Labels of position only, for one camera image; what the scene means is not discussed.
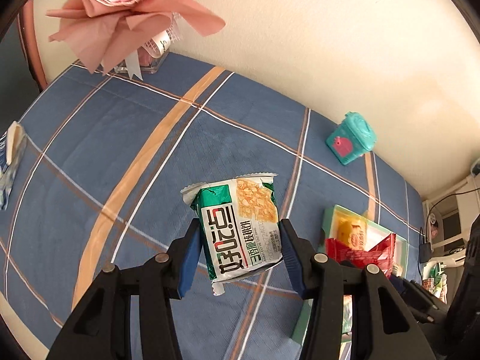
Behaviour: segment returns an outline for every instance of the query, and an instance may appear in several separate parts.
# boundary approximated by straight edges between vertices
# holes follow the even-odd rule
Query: screw
[[[106,263],[102,271],[104,271],[106,274],[111,274],[115,270],[115,264],[112,264],[111,262]]]
[[[367,265],[367,271],[369,271],[371,274],[375,275],[375,274],[380,272],[380,269],[375,264],[368,264]]]
[[[169,255],[166,253],[159,253],[155,256],[155,261],[157,263],[166,263],[169,260]]]
[[[328,261],[328,256],[323,253],[317,253],[313,258],[315,259],[316,262],[320,264],[326,263]]]

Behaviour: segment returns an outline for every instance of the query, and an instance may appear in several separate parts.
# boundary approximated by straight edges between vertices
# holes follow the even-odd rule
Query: red snack package
[[[348,260],[358,268],[364,268],[368,264],[375,264],[389,278],[392,273],[396,237],[396,234],[390,234],[369,251],[353,250],[335,238],[328,238],[325,240],[325,250],[328,257],[338,263]]]

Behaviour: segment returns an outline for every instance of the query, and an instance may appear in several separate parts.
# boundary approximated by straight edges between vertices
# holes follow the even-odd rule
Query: beige wall
[[[47,44],[55,19],[35,0],[49,79],[74,56]],[[480,156],[480,45],[450,0],[198,0],[227,26],[201,38],[181,23],[182,54],[222,65],[340,122],[362,113],[375,152],[423,196]]]

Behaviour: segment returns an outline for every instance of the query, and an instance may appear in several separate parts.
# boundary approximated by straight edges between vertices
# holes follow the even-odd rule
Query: teal plastic container
[[[343,165],[371,151],[376,142],[375,132],[358,112],[346,114],[342,124],[326,140]]]

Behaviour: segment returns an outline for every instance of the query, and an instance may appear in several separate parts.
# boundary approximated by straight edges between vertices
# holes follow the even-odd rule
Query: green and white snack wrapper
[[[214,295],[282,260],[274,173],[255,173],[184,188],[183,201],[200,218]]]

